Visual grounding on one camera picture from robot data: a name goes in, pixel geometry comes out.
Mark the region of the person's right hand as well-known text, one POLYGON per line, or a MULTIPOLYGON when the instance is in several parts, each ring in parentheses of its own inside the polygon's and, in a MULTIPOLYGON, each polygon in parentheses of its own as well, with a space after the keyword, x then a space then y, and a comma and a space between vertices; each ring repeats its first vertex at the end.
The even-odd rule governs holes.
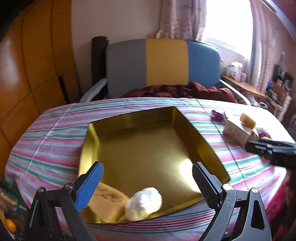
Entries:
POLYGON ((287 181, 287 219, 280 226, 280 234, 276 240, 295 240, 295 170, 290 171, 287 181))

